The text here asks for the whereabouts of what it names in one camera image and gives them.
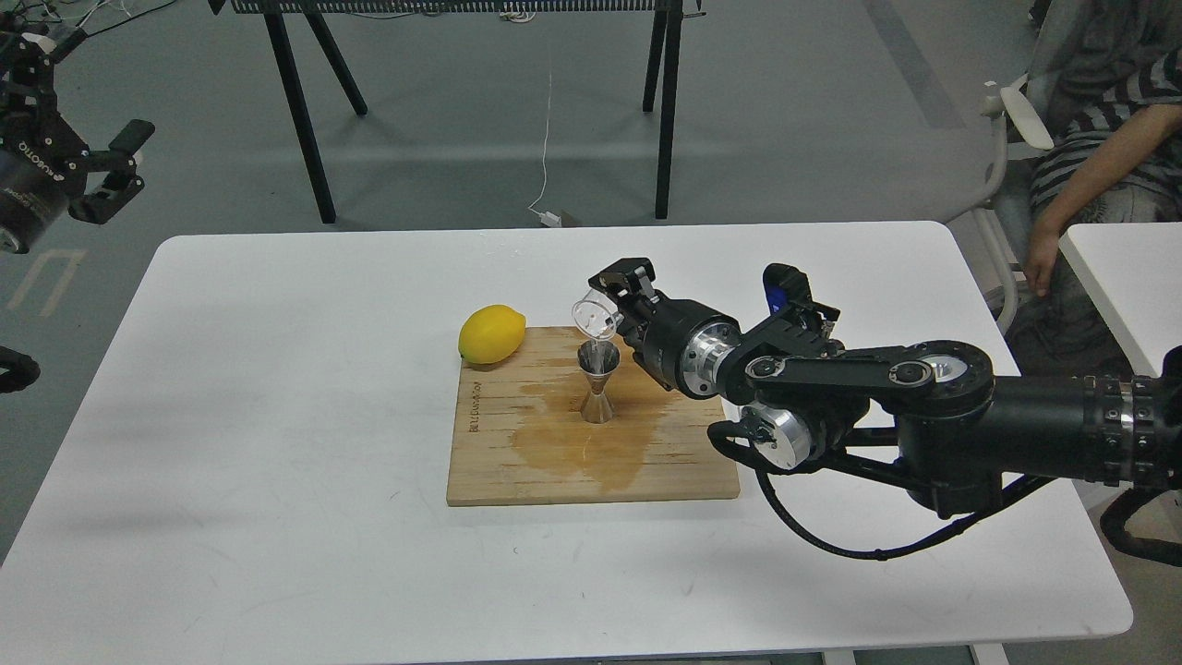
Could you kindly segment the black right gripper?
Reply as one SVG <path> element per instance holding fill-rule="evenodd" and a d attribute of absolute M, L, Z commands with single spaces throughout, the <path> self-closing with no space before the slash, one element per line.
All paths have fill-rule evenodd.
<path fill-rule="evenodd" d="M 660 295 L 655 278 L 651 260 L 623 257 L 587 278 L 587 286 L 612 304 L 615 333 L 650 378 L 667 391 L 708 399 L 720 393 L 720 363 L 742 339 L 738 320 L 696 300 Z"/>

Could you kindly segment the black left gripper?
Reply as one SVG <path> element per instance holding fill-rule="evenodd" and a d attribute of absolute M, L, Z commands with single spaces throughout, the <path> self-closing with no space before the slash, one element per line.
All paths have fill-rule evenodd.
<path fill-rule="evenodd" d="M 26 254 L 66 210 L 106 224 L 144 188 L 137 168 L 151 122 L 131 119 L 105 151 L 90 151 L 60 115 L 56 65 L 82 43 L 71 26 L 4 26 L 4 252 Z"/>

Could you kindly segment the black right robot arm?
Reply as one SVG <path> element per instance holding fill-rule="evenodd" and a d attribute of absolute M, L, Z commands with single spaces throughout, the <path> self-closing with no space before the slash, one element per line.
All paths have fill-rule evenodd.
<path fill-rule="evenodd" d="M 735 319 L 652 286 L 645 257 L 587 279 L 613 304 L 634 361 L 691 399 L 721 396 L 736 420 L 706 436 L 756 474 L 777 517 L 818 549 L 886 561 L 961 535 L 1056 478 L 1130 484 L 1102 514 L 1126 555 L 1178 565 L 1178 543 L 1128 533 L 1128 519 L 1178 490 L 1178 348 L 1164 374 L 1039 379 L 994 374 L 978 346 L 952 340 L 845 348 L 839 312 L 816 304 L 808 279 L 768 265 L 771 314 L 742 332 Z M 833 470 L 905 489 L 947 524 L 910 546 L 852 550 L 816 537 L 777 496 L 771 477 Z"/>

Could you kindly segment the person's bare hand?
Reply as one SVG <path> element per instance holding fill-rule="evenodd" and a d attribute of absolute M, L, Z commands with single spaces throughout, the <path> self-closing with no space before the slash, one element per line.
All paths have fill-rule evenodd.
<path fill-rule="evenodd" d="M 1050 294 L 1060 237 L 1060 224 L 1040 219 L 1031 227 L 1030 247 L 1025 261 L 1022 261 L 1022 274 L 1025 274 L 1031 293 L 1035 296 Z"/>

